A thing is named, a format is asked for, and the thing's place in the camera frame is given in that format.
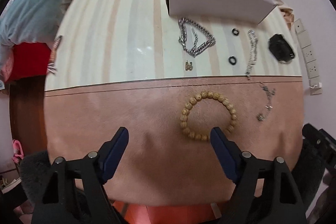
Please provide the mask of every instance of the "power strip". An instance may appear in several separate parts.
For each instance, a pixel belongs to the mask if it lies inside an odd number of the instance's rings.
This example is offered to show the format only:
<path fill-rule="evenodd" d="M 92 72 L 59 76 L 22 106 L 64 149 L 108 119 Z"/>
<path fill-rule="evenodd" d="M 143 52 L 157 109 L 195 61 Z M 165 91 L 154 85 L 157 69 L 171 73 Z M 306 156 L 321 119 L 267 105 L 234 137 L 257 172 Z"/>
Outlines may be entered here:
<path fill-rule="evenodd" d="M 303 26 L 301 19 L 294 22 L 294 27 L 307 70 L 310 95 L 321 94 L 322 82 L 308 31 Z"/>

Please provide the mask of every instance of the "light blue cloth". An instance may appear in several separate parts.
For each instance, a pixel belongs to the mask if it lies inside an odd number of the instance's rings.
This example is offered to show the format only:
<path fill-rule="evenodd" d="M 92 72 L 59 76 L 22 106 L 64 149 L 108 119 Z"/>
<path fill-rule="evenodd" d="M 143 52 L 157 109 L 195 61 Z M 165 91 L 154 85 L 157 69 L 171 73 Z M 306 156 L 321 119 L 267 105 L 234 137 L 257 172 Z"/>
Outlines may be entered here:
<path fill-rule="evenodd" d="M 61 0 L 13 0 L 0 16 L 0 68 L 22 42 L 53 42 L 63 15 Z"/>

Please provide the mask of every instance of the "wooden bead bracelet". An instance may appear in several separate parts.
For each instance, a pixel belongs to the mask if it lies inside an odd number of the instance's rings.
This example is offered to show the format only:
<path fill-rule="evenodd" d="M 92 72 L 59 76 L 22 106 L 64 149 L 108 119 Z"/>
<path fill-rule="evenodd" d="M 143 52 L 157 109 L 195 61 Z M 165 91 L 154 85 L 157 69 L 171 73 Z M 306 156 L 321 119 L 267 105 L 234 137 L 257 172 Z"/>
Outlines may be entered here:
<path fill-rule="evenodd" d="M 184 108 L 182 109 L 182 115 L 180 117 L 180 126 L 182 128 L 183 134 L 187 135 L 189 138 L 193 140 L 202 140 L 208 141 L 210 137 L 204 134 L 196 134 L 195 132 L 191 131 L 188 127 L 188 115 L 197 102 L 201 101 L 202 99 L 214 99 L 220 103 L 222 103 L 227 110 L 231 114 L 230 125 L 225 129 L 225 133 L 230 134 L 236 125 L 237 115 L 236 110 L 233 108 L 233 105 L 230 104 L 228 98 L 224 97 L 223 95 L 212 92 L 212 91 L 202 91 L 200 94 L 196 94 L 194 97 L 189 98 L 189 102 L 185 104 Z"/>

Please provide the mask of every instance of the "silver pendant necklace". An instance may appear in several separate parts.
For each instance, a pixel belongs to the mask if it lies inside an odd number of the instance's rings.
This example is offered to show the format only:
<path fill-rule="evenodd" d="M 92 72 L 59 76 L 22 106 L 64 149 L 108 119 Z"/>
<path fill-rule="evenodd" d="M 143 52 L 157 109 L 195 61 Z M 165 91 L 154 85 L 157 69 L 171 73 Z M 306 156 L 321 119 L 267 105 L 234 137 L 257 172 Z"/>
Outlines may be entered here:
<path fill-rule="evenodd" d="M 264 85 L 263 83 L 260 83 L 262 89 L 266 92 L 266 96 L 267 96 L 267 105 L 265 106 L 267 108 L 267 113 L 265 115 L 263 115 L 262 112 L 260 112 L 257 115 L 257 119 L 259 122 L 265 121 L 269 115 L 269 113 L 271 112 L 272 109 L 272 96 L 275 95 L 275 89 L 273 89 L 271 92 L 268 90 L 268 87 L 266 85 Z"/>
<path fill-rule="evenodd" d="M 191 49 L 186 48 L 186 42 L 187 42 L 187 32 L 186 32 L 186 27 L 185 27 L 186 23 L 192 26 L 192 32 L 195 36 L 194 46 Z M 192 57 L 196 57 L 197 55 L 204 52 L 207 48 L 213 46 L 216 43 L 216 39 L 214 38 L 214 36 L 210 34 L 209 31 L 207 31 L 204 27 L 194 22 L 193 20 L 190 20 L 187 18 L 181 18 L 178 21 L 178 26 L 181 31 L 181 36 L 179 37 L 178 41 L 182 45 L 183 50 L 186 51 Z M 204 34 L 205 37 L 207 38 L 207 41 L 205 41 L 202 45 L 198 47 L 197 47 L 198 36 L 194 28 L 202 32 L 202 34 Z"/>
<path fill-rule="evenodd" d="M 258 38 L 255 35 L 254 30 L 249 30 L 247 33 L 249 39 L 250 39 L 250 44 L 251 44 L 251 49 L 250 49 L 250 59 L 249 63 L 247 64 L 246 72 L 245 75 L 250 79 L 251 71 L 253 66 L 257 63 L 257 44 L 258 44 Z"/>

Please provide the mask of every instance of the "cuban link chain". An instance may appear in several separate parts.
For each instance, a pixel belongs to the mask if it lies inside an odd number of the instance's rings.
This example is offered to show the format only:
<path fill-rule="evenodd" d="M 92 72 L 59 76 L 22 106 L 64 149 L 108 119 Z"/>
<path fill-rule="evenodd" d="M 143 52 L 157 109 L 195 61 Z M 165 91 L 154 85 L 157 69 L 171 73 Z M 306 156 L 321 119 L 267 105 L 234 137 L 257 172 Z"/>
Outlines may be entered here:
<path fill-rule="evenodd" d="M 250 49 L 250 59 L 249 63 L 247 64 L 246 72 L 245 75 L 250 79 L 250 74 L 252 71 L 252 67 L 256 64 L 257 62 L 257 44 L 258 44 L 258 38 L 255 35 L 254 30 L 249 30 L 247 33 L 249 39 L 250 39 L 250 44 L 251 44 L 251 49 Z"/>
<path fill-rule="evenodd" d="M 263 115 L 262 112 L 260 112 L 258 115 L 257 115 L 257 119 L 259 122 L 262 122 L 262 121 L 265 121 L 266 118 L 268 117 L 269 113 L 271 112 L 271 109 L 272 109 L 272 96 L 275 95 L 275 89 L 273 89 L 271 92 L 268 90 L 268 87 L 266 85 L 264 85 L 263 83 L 260 83 L 261 84 L 261 87 L 262 89 L 266 92 L 266 96 L 267 96 L 267 100 L 268 100 L 268 103 L 267 105 L 265 106 L 267 108 L 267 113 L 265 115 Z"/>
<path fill-rule="evenodd" d="M 195 36 L 194 46 L 191 49 L 186 48 L 186 41 L 187 41 L 187 31 L 186 31 L 186 28 L 185 28 L 186 23 L 192 26 L 192 32 Z M 190 19 L 187 19 L 187 18 L 181 18 L 178 21 L 178 26 L 179 26 L 180 31 L 181 31 L 181 36 L 179 37 L 178 41 L 182 45 L 183 50 L 186 51 L 192 57 L 195 57 L 195 56 L 201 54 L 207 48 L 213 46 L 216 43 L 216 39 L 214 38 L 214 36 L 212 34 L 210 34 L 204 27 L 202 27 L 200 24 L 194 22 L 193 20 L 190 20 Z M 202 45 L 200 45 L 198 47 L 197 47 L 198 36 L 197 36 L 194 28 L 199 30 L 200 32 L 202 32 L 202 34 L 204 34 L 205 37 L 207 38 L 207 41 L 205 41 Z"/>

